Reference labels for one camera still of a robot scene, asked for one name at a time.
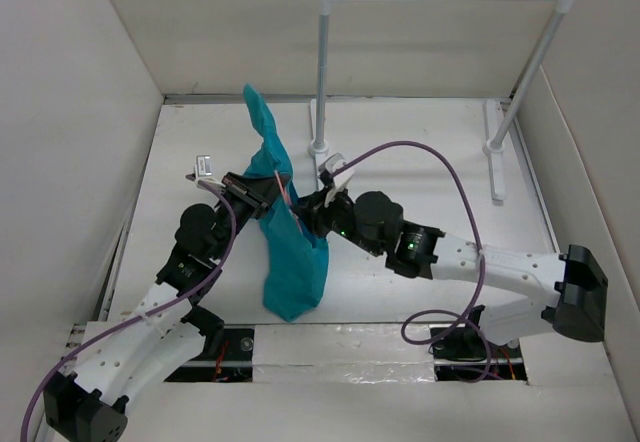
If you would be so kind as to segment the pink wire hanger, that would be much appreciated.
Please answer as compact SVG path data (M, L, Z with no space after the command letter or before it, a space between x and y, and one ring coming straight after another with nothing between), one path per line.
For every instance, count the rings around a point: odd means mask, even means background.
M280 174L279 174L279 172L277 170L274 171L274 176L276 178L276 181L277 181L277 184L279 186L280 193L281 193L281 197L282 197L282 199L283 199L283 201L284 201L284 203L285 203L285 205L286 205L286 207L288 209L288 212L290 213L291 217L295 220L299 230L301 230L299 218L292 210L292 201L291 201L289 193L286 190L286 186L283 183L283 179L281 178L281 176L280 176Z

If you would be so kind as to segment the teal t shirt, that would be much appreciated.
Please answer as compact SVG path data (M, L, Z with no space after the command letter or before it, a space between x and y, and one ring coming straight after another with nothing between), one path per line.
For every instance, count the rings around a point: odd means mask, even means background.
M277 170L291 176L293 165L277 132L275 118L265 100L251 85L243 88L251 125L262 138L260 149L244 172L247 177L269 177ZM298 195L294 184L285 183L292 204ZM263 286L263 306L282 320L292 322L316 308L324 295L329 268L329 245L310 234L295 220L281 198L259 221L267 241L269 269Z

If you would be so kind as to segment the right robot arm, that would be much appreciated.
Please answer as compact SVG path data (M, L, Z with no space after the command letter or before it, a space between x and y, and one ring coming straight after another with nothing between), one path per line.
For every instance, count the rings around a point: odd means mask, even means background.
M517 295L491 307L474 305L474 322L462 343L474 355L521 337L554 331L566 338L599 343L605 338L608 279L592 252L580 245L565 253L536 254L477 248L437 228L405 219L401 205L380 191L356 199L339 192L328 200L315 192L293 212L318 237L334 232L406 278L481 282Z

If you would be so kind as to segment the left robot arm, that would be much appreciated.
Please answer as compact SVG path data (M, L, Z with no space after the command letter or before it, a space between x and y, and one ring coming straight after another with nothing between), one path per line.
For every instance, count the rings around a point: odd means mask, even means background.
M47 424L68 441L117 441L141 393L196 356L222 349L224 322L200 306L222 272L236 236L281 200L287 174L198 185L218 199L180 217L175 245L155 282L119 325L94 337L98 349L67 375L55 371L42 392Z

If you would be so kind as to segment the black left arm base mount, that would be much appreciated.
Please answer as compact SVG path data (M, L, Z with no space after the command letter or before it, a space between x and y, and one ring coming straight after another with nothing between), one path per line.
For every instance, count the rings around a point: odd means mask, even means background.
M203 307L185 318L205 337L202 352L170 374L169 383L248 383L253 381L253 325L227 325Z

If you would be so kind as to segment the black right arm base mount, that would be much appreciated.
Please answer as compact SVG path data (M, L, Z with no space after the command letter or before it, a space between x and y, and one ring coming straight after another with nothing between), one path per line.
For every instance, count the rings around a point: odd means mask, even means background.
M491 356L488 381L522 381L528 376L518 341L506 345L488 344ZM434 359L434 374L438 382L472 382L478 379L487 363L487 351L480 336L461 324L447 337L429 346Z

